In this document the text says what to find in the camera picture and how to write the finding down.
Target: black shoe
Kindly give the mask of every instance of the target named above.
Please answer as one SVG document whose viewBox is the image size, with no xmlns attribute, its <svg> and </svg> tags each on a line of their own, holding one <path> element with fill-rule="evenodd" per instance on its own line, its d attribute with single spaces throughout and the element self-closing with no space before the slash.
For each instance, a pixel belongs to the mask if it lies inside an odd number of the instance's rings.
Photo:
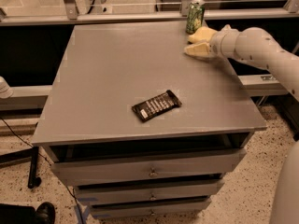
<svg viewBox="0 0 299 224">
<path fill-rule="evenodd" d="M 54 224 L 55 207 L 52 203 L 42 203 L 36 210 L 36 224 Z"/>
</svg>

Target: speckled terrazzo floor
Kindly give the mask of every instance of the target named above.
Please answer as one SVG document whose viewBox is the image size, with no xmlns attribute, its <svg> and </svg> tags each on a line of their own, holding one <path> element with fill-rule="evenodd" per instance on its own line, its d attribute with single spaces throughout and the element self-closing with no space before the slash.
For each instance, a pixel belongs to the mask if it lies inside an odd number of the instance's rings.
<svg viewBox="0 0 299 224">
<path fill-rule="evenodd" d="M 153 217 L 134 217 L 99 221 L 88 216 L 86 223 L 129 224 L 265 224 L 269 222 L 278 174 L 289 148 L 294 143 L 292 130 L 272 105 L 261 108 L 267 130 L 254 134 L 246 145 L 248 154 L 232 173 L 223 179 L 224 186 L 211 197 L 211 205 L 201 213 L 168 214 Z M 23 135 L 30 141 L 31 135 Z M 0 137 L 1 154 L 10 150 L 27 148 L 15 136 Z M 66 188 L 54 176 L 50 166 L 39 159 L 38 175 L 42 184 L 27 188 L 29 162 L 0 170 L 0 203 L 32 205 L 51 202 L 56 207 L 56 224 L 78 223 L 75 202 Z"/>
</svg>

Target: green can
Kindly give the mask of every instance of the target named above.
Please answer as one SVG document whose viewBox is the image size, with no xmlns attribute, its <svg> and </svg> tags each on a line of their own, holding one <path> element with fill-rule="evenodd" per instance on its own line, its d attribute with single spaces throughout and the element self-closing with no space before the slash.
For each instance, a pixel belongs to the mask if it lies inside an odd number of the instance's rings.
<svg viewBox="0 0 299 224">
<path fill-rule="evenodd" d="M 192 0 L 190 2 L 186 25 L 188 34 L 194 34 L 202 26 L 205 14 L 204 3 L 204 0 Z"/>
</svg>

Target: white robotic arm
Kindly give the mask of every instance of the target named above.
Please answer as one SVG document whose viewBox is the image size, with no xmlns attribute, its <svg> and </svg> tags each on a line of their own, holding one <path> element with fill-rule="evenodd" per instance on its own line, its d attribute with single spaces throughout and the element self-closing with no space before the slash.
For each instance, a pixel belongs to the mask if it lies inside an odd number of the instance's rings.
<svg viewBox="0 0 299 224">
<path fill-rule="evenodd" d="M 217 32 L 202 27 L 189 40 L 194 44 L 185 48 L 188 55 L 232 58 L 268 70 L 299 101 L 299 57 L 283 49 L 265 30 L 253 27 L 239 32 L 226 25 Z"/>
</svg>

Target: dresser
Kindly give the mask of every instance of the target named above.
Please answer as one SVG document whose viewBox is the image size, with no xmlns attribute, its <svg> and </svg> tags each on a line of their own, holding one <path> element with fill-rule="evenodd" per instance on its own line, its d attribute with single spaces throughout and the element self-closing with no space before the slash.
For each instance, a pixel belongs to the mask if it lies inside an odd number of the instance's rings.
<svg viewBox="0 0 299 224">
<path fill-rule="evenodd" d="M 184 54 L 186 21 L 75 26 L 33 144 L 94 218 L 200 211 L 265 122 L 228 61 Z M 147 122 L 132 106 L 171 90 Z"/>
</svg>

